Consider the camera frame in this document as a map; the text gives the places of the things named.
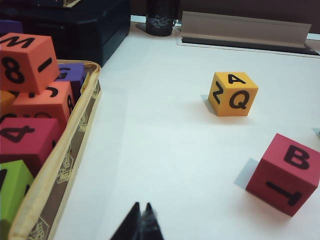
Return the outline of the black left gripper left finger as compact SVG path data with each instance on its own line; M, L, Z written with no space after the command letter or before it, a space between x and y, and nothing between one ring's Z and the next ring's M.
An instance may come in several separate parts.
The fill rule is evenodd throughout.
M135 202L124 220L121 222L111 240L138 240L140 235L140 204Z

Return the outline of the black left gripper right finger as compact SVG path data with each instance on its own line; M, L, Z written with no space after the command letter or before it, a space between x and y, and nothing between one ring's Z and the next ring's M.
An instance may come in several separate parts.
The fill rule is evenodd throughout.
M152 205L148 202L141 217L140 240L164 240Z

